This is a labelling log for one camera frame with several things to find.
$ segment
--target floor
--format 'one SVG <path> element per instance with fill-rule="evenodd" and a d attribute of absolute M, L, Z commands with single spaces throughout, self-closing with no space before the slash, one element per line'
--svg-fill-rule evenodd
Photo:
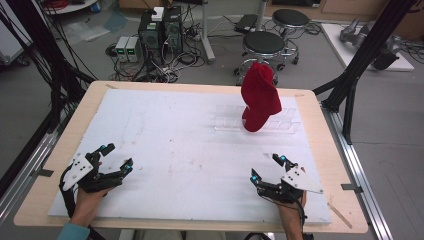
<path fill-rule="evenodd" d="M 114 12 L 106 6 L 99 14 L 89 10 L 61 17 L 64 25 L 86 23 L 89 28 L 107 26 L 112 31 L 91 42 L 74 38 L 72 48 L 98 79 L 114 74 L 113 62 L 105 49 L 120 36 L 137 33 L 139 13 Z M 239 16 L 229 16 L 237 22 Z M 225 18 L 209 21 L 210 36 L 239 35 Z M 242 62 L 242 37 L 210 37 L 216 55 L 213 64 L 181 71 L 177 83 L 233 86 L 233 70 Z M 299 63 L 286 64 L 278 72 L 279 88 L 314 89 L 338 77 L 344 70 L 323 33 L 303 34 L 295 42 L 300 46 Z M 58 41 L 65 50 L 63 41 Z M 357 86 L 352 122 L 352 141 L 368 181 L 394 239 L 424 239 L 424 65 L 403 56 L 415 67 L 411 72 L 366 71 Z M 134 71 L 137 66 L 128 68 Z M 0 72 L 0 175 L 3 176 L 20 150 L 50 109 L 50 89 L 33 65 L 12 65 Z M 317 96 L 324 100 L 328 93 Z M 344 104 L 340 114 L 343 116 Z M 60 228 L 18 227 L 13 216 L 25 194 L 20 197 L 0 226 L 2 239 L 54 239 Z M 119 230 L 101 232 L 118 239 Z M 244 233 L 228 233 L 228 239 L 243 239 Z M 316 239 L 375 239 L 366 234 L 315 234 Z M 282 234 L 277 239 L 285 239 Z"/>

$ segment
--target lab stool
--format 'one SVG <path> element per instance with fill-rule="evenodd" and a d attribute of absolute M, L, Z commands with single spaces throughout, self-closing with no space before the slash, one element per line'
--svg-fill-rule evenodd
<path fill-rule="evenodd" d="M 292 31 L 303 29 L 309 23 L 309 18 L 305 14 L 296 10 L 280 9 L 272 14 L 272 21 L 283 30 L 280 33 L 280 36 L 284 41 L 285 50 L 284 53 L 281 54 L 284 58 L 283 62 L 277 66 L 277 70 L 281 71 L 285 67 L 285 60 L 288 56 L 296 54 L 292 61 L 293 64 L 297 64 L 299 61 L 299 48 L 292 40 L 288 39 L 287 36 Z M 289 43 L 291 43 L 295 48 L 289 48 Z"/>
<path fill-rule="evenodd" d="M 275 74 L 275 68 L 267 61 L 267 59 L 283 54 L 284 46 L 284 41 L 282 41 L 282 39 L 274 33 L 257 31 L 248 33 L 244 36 L 243 48 L 245 52 L 242 56 L 250 54 L 255 58 L 245 60 L 238 68 L 234 69 L 234 74 L 240 75 L 236 85 L 241 86 L 244 76 L 253 62 L 267 64 L 271 67 L 274 76 L 273 84 L 277 85 L 278 80 L 277 75 Z"/>

